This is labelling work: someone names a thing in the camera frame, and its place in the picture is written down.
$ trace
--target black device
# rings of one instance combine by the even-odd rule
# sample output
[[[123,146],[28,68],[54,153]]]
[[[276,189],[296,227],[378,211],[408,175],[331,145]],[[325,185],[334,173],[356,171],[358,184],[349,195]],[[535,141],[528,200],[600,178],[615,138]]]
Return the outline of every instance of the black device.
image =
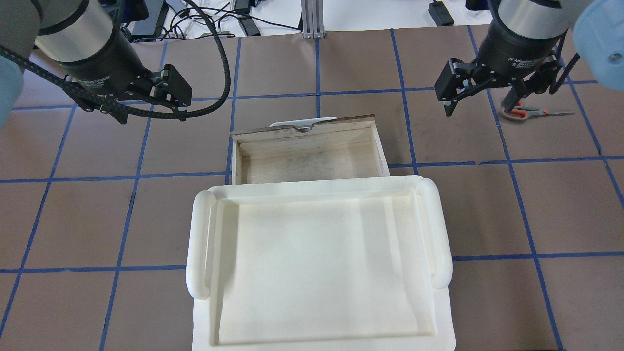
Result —
[[[114,24],[120,24],[124,21],[124,10],[125,10],[125,1],[124,0],[99,0],[100,5],[106,13],[109,14],[110,20]]]
[[[192,90],[175,67],[166,64],[152,72],[141,63],[117,22],[122,8],[113,6],[120,6],[122,0],[105,0],[105,6],[98,0],[56,0],[44,2],[46,7],[41,6],[38,0],[12,0],[6,1],[7,4],[0,1],[2,13],[9,14],[3,19],[15,17],[15,26],[30,28],[12,36],[0,35],[0,55],[61,87],[83,110],[110,114],[122,124],[127,122],[129,114],[180,121],[203,116],[214,112],[227,100],[231,86],[230,68],[210,15],[192,0],[185,1],[208,26],[223,64],[223,92],[213,104],[201,109],[187,111]],[[158,0],[158,3],[160,8],[156,14],[164,7],[163,0]],[[4,23],[0,23],[0,27],[4,28]],[[67,75],[61,78],[29,61],[31,42],[35,42]],[[128,100],[162,105],[171,112],[119,103]]]
[[[240,23],[240,27],[243,29],[243,32],[245,32],[246,36],[254,37],[262,35],[260,34],[258,26],[256,26],[256,24],[253,22],[253,18],[242,17],[238,19],[238,22]]]
[[[453,16],[449,13],[442,1],[434,1],[429,4],[429,14],[438,27],[452,26],[455,24]]]
[[[143,21],[150,16],[145,0],[125,0],[124,1],[124,20],[123,23],[134,21]]]
[[[255,0],[234,0],[234,12],[236,13],[249,14],[252,6],[256,6]]]
[[[506,2],[506,8],[499,11],[502,1]],[[519,3],[488,0],[488,5],[492,12],[492,24],[476,58],[470,63],[457,58],[449,59],[434,85],[437,99],[444,102],[447,116],[453,113],[460,100],[484,89],[507,86],[512,89],[503,100],[502,107],[511,111],[521,98],[531,93],[541,94],[553,87],[562,67],[558,60],[560,52],[555,52],[553,47],[565,36],[565,29],[553,27],[550,32],[540,31],[536,37],[523,36],[517,32],[531,32],[534,28],[522,27],[525,24],[514,22],[512,16],[505,17],[506,24],[500,15],[501,12],[511,14],[512,11],[508,10],[519,6]],[[540,13],[546,16],[553,13],[549,10],[560,9],[561,5],[558,1],[540,1],[535,6],[544,7],[545,11]],[[533,75],[525,81],[524,78],[531,73]],[[555,91],[556,88],[551,88],[550,93]]]
[[[487,10],[486,0],[466,0],[466,9],[471,11]]]
[[[132,28],[132,38],[158,37],[167,17],[169,7],[165,0],[145,0],[148,17],[143,21],[137,21]]]

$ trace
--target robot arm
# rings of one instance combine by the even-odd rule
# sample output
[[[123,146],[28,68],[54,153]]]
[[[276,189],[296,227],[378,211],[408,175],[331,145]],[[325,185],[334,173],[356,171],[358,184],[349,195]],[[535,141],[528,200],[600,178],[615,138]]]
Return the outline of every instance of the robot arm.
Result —
[[[197,5],[187,2],[200,13]],[[20,67],[30,65],[29,69],[34,68],[35,73],[61,86],[85,111],[109,113],[122,124],[126,123],[129,113],[184,121],[213,112],[229,94],[230,70],[217,35],[214,39],[225,74],[222,97],[206,109],[186,112],[192,93],[186,80],[170,64],[158,72],[146,69],[98,0],[11,0],[3,1],[0,7],[3,27],[0,54],[4,56],[0,62],[8,79],[13,82],[21,79],[21,76],[16,77],[14,63],[19,63]],[[203,12],[200,15],[205,16],[204,20],[215,34],[210,18]],[[24,57],[28,57],[33,43],[66,71],[68,76],[64,81],[25,62]],[[128,100],[163,105],[172,112],[150,112],[117,102]]]
[[[613,89],[624,89],[624,59],[613,60],[618,57],[613,55],[624,49],[624,4],[621,0],[596,0],[589,5],[591,2],[488,0],[492,24],[477,57],[470,63],[449,59],[436,81],[436,95],[444,102],[446,115],[453,113],[460,100],[484,89],[511,86],[502,102],[506,111],[511,111],[521,98],[531,93],[556,92],[568,72],[557,82],[562,68],[560,46],[574,22],[577,22],[575,40],[584,34],[583,42],[576,43],[579,53],[588,59],[598,81]],[[594,27],[600,24],[607,27],[606,32],[596,32]]]

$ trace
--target cable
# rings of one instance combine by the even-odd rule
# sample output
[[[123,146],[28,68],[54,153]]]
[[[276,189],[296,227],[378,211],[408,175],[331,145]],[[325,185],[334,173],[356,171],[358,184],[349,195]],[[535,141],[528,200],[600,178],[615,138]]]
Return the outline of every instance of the cable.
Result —
[[[219,33],[219,36],[223,37],[236,37],[236,34],[234,33]],[[141,39],[137,39],[133,42],[136,43],[141,43],[141,42],[152,42],[152,41],[163,41],[163,40],[197,40],[197,39],[203,39],[205,37],[212,37],[212,34],[204,34],[202,36],[198,36],[198,37],[192,37],[192,38],[187,38],[187,39],[182,39],[181,37],[143,37]]]
[[[221,43],[221,39],[219,38],[219,35],[217,34],[217,29],[214,23],[210,21],[210,16],[206,14],[205,12],[203,12],[199,8],[199,6],[197,6],[192,0],[184,0],[184,1],[186,1],[189,5],[191,5],[191,7],[200,14],[202,19],[206,22],[206,24],[208,24],[208,28],[210,32],[212,33],[213,38],[215,39],[215,42],[217,44],[217,49],[219,51],[219,55],[221,56],[221,60],[223,63],[223,73],[225,75],[225,84],[224,84],[225,86],[223,88],[223,94],[221,94],[219,99],[215,101],[214,104],[203,109],[190,111],[190,112],[187,112],[187,111],[155,112],[155,111],[137,109],[134,107],[120,104],[119,102],[112,100],[112,99],[108,99],[104,96],[94,94],[90,91],[85,90],[82,87],[79,87],[79,86],[74,85],[73,83],[67,82],[61,79],[60,77],[57,77],[53,73],[45,70],[41,66],[34,64],[33,62],[29,61],[25,57],[22,57],[16,52],[8,49],[2,44],[0,44],[0,55],[6,57],[10,61],[17,64],[18,66],[25,68],[33,72],[34,74],[37,74],[38,76],[49,81],[50,83],[61,87],[65,91],[75,94],[83,99],[87,99],[97,104],[100,104],[102,106],[102,109],[105,111],[117,111],[117,112],[123,112],[123,113],[133,114],[136,116],[149,117],[149,118],[154,118],[154,119],[186,119],[186,118],[192,118],[192,117],[197,117],[197,116],[203,116],[205,114],[214,112],[219,107],[221,107],[221,105],[223,105],[223,103],[226,101],[230,93],[230,84],[231,84],[230,66],[228,65],[228,59],[225,55],[225,50],[223,49],[223,44]]]
[[[280,23],[275,23],[275,22],[267,21],[266,19],[258,18],[258,17],[256,17],[256,16],[252,16],[252,15],[248,15],[248,14],[246,14],[246,15],[241,15],[241,14],[239,14],[239,13],[238,13],[238,12],[236,12],[236,11],[225,10],[225,7],[226,7],[226,6],[223,6],[223,7],[222,7],[222,8],[220,8],[220,9],[219,9],[219,8],[216,8],[216,7],[200,7],[200,9],[201,9],[201,10],[216,11],[216,13],[219,13],[219,12],[225,12],[225,14],[224,14],[223,16],[219,17],[219,18],[216,20],[217,25],[219,25],[219,24],[221,23],[221,21],[222,21],[223,19],[225,19],[226,17],[235,17],[235,18],[237,18],[239,21],[240,21],[240,19],[252,18],[252,19],[255,19],[255,20],[257,20],[257,21],[260,21],[260,22],[263,22],[263,23],[266,23],[266,24],[270,24],[270,25],[272,25],[272,26],[278,26],[278,27],[283,27],[283,28],[293,29],[293,30],[295,30],[295,31],[301,32],[301,30],[300,30],[299,28],[297,28],[297,27],[292,27],[292,26],[287,26],[286,24],[280,24]],[[188,10],[190,10],[190,9],[184,9],[184,10],[180,10],[180,11],[176,12],[176,13],[175,13],[175,15],[173,16],[172,20],[170,21],[170,27],[173,25],[173,20],[175,19],[175,17],[180,16],[180,13],[185,12],[185,11],[188,11]],[[186,18],[185,18],[185,19],[191,18],[192,16],[197,16],[197,15],[186,15]]]
[[[225,5],[224,5],[223,7],[221,7],[220,9],[217,9],[217,11],[216,11],[214,14],[212,14],[212,15],[216,15],[216,14],[218,14],[219,12],[221,12],[221,11],[225,10],[225,8],[226,8],[228,5],[229,5],[229,3],[228,3],[228,4],[225,4]],[[206,26],[206,24],[205,24],[205,23],[202,23],[202,22],[200,22],[200,21],[198,21],[198,20],[196,19],[196,18],[201,19],[201,16],[200,16],[200,15],[198,15],[198,14],[191,15],[191,14],[190,14],[190,11],[191,11],[191,10],[192,10],[192,9],[189,9],[189,8],[187,8],[187,7],[186,7],[186,8],[184,8],[184,9],[179,10],[179,11],[177,11],[176,13],[174,13],[174,14],[173,14],[173,17],[171,17],[171,21],[169,21],[169,29],[165,29],[165,28],[163,27],[163,29],[165,29],[165,34],[164,34],[164,36],[169,35],[169,33],[171,33],[171,31],[172,31],[172,30],[175,30],[175,27],[178,27],[178,28],[179,28],[179,24],[180,24],[180,23],[182,23],[182,22],[184,22],[184,21],[186,21],[187,19],[193,19],[193,22],[198,23],[198,24],[201,24],[201,25],[203,25],[203,26]],[[181,20],[180,20],[180,21],[178,21],[178,22],[176,22],[175,24],[173,24],[173,21],[175,20],[175,18],[176,18],[176,17],[180,17],[180,19],[181,19]]]
[[[128,29],[128,27],[122,26],[119,30],[125,36],[125,38],[128,39],[129,42],[132,42],[132,33],[130,32],[130,29]]]

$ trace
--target wooden drawer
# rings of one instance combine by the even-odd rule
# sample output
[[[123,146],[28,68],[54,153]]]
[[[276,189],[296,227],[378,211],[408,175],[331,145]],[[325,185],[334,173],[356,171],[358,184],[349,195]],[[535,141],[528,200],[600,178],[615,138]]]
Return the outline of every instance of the wooden drawer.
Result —
[[[232,184],[388,176],[372,114],[232,132]]]

